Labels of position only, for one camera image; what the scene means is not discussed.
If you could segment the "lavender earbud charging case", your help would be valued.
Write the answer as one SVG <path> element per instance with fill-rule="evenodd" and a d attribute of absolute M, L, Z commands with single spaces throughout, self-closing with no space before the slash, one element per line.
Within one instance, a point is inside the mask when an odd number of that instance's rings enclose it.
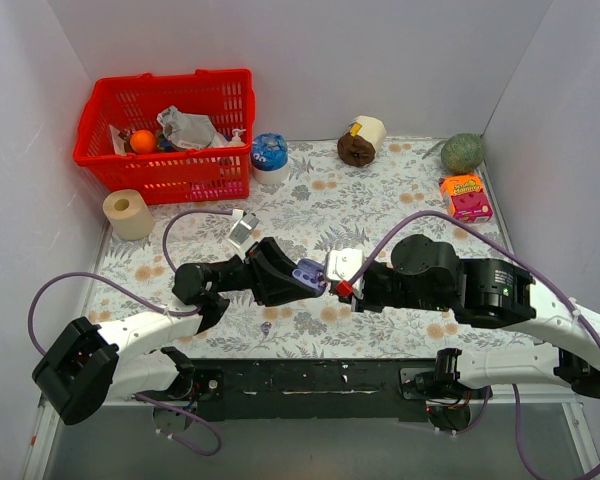
<path fill-rule="evenodd" d="M 292 277 L 294 279 L 312 289 L 317 296 L 321 296 L 324 294 L 326 288 L 322 289 L 318 286 L 316 281 L 318 276 L 324 277 L 324 266 L 321 263 L 307 258 L 300 259 L 296 268 L 292 271 Z"/>

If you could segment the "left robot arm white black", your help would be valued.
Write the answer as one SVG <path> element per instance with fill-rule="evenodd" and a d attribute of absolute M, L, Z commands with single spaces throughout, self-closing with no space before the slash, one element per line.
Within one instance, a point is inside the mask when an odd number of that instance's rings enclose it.
<path fill-rule="evenodd" d="M 67 425 L 84 421 L 107 400 L 145 394 L 180 401 L 200 382 L 193 362 L 172 343 L 218 324 L 230 304 L 225 293 L 250 291 L 258 305 L 273 307 L 319 297 L 325 289 L 322 264 L 293 262 L 266 237 L 244 257 L 177 268 L 172 292 L 192 312 L 157 307 L 105 326 L 85 317 L 71 321 L 32 379 Z"/>

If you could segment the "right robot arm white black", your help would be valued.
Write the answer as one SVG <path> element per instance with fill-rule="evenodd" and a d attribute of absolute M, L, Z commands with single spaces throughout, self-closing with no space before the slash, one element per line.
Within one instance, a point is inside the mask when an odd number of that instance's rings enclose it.
<path fill-rule="evenodd" d="M 331 252 L 332 293 L 357 312 L 386 307 L 452 312 L 475 329 L 524 333 L 537 344 L 506 352 L 447 348 L 435 367 L 406 380 L 428 398 L 498 384 L 551 384 L 600 399 L 600 314 L 564 305 L 527 270 L 500 259 L 462 259 L 454 248 L 416 234 L 401 240 L 388 263 L 366 262 L 362 251 Z"/>

